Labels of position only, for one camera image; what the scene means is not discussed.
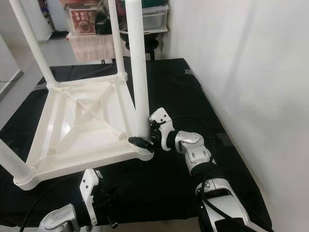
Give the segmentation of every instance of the black wire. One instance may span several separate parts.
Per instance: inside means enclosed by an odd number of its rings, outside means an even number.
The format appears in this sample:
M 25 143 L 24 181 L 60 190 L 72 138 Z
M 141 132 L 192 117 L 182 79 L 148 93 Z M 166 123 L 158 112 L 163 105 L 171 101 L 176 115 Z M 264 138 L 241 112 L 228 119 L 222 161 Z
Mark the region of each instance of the black wire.
M 225 219 L 227 219 L 228 221 L 234 223 L 234 224 L 237 224 L 238 226 L 242 227 L 245 231 L 248 231 L 248 232 L 252 232 L 252 231 L 255 231 L 253 229 L 251 229 L 250 227 L 246 226 L 245 224 L 243 223 L 240 223 L 239 221 L 237 220 L 234 220 L 234 218 L 232 218 L 230 215 L 227 215 L 226 213 L 224 213 L 223 211 L 221 211 L 220 209 L 218 209 L 216 206 L 214 206 L 213 204 L 211 204 L 208 199 L 206 198 L 205 196 L 205 192 L 204 192 L 204 189 L 205 189 L 205 182 L 207 181 L 207 176 L 204 176 L 203 178 L 203 182 L 202 182 L 202 186 L 201 186 L 201 196 L 202 196 L 202 200 L 205 202 L 205 204 L 211 208 L 213 211 L 215 211 L 217 214 L 221 215 L 222 217 L 224 217 Z M 269 228 L 268 229 L 270 232 L 274 232 L 272 228 Z
M 209 162 L 212 162 L 213 160 L 213 155 L 215 156 L 216 154 L 216 134 L 214 132 L 214 130 L 210 127 L 210 125 L 208 125 L 206 122 L 204 122 L 203 120 L 199 119 L 198 117 L 194 117 L 194 116 L 176 116 L 173 117 L 172 120 L 178 120 L 178 119 L 183 119 L 183 118 L 187 118 L 187 119 L 194 119 L 195 121 L 200 122 L 201 124 L 203 124 L 206 128 L 208 128 L 208 130 L 211 132 L 211 136 L 212 136 L 212 150 L 211 150 L 211 158 Z
M 34 210 L 34 208 L 37 206 L 37 204 L 40 202 L 40 200 L 45 196 L 46 193 L 48 193 L 52 188 L 54 188 L 55 186 L 57 186 L 58 184 L 68 180 L 68 179 L 71 179 L 72 177 L 75 177 L 77 174 L 79 173 L 75 173 L 75 174 L 72 174 L 70 176 L 67 176 L 66 178 L 64 179 L 61 179 L 57 182 L 55 182 L 54 184 L 52 184 L 51 186 L 49 186 L 36 200 L 36 202 L 33 204 L 33 206 L 28 210 L 25 218 L 24 218 L 24 221 L 23 221 L 23 224 L 21 225 L 20 229 L 19 229 L 19 232 L 23 232 L 25 227 L 26 227 L 26 223 L 28 221 L 28 218 L 30 216 L 30 214 L 32 213 L 32 211 Z
M 13 80 L 10 80 L 10 81 L 0 81 L 1 83 L 8 83 L 8 82 L 14 82 L 14 81 L 17 81 L 19 80 L 23 75 L 20 75 L 19 77 L 16 77 L 14 78 Z

